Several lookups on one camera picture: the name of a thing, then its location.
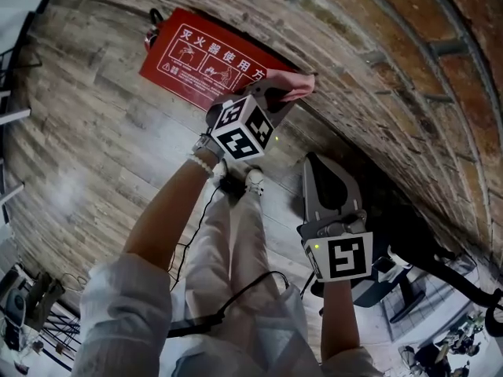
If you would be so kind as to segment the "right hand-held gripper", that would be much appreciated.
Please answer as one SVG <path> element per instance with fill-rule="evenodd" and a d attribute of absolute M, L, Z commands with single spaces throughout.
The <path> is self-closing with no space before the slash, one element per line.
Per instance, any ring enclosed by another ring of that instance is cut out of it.
<path fill-rule="evenodd" d="M 369 276 L 373 234 L 365 227 L 367 215 L 360 210 L 362 196 L 356 180 L 332 159 L 308 153 L 303 161 L 303 198 L 310 222 L 297 232 L 317 281 Z"/>

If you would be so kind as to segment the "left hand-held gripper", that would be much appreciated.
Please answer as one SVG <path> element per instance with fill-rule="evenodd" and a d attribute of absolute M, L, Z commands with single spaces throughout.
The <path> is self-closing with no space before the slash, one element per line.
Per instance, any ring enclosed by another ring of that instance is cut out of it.
<path fill-rule="evenodd" d="M 236 161 L 265 155 L 274 128 L 294 106 L 294 101 L 276 101 L 265 110 L 255 97 L 282 99 L 289 93 L 277 82 L 256 82 L 246 94 L 218 97 L 207 110 L 210 135 L 219 147 Z"/>

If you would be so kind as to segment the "person's left hand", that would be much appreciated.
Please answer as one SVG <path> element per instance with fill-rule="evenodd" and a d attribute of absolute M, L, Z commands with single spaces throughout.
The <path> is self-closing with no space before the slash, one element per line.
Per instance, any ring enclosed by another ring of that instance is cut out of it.
<path fill-rule="evenodd" d="M 224 151 L 209 134 L 201 134 L 193 146 L 193 154 L 213 169 L 224 157 Z"/>

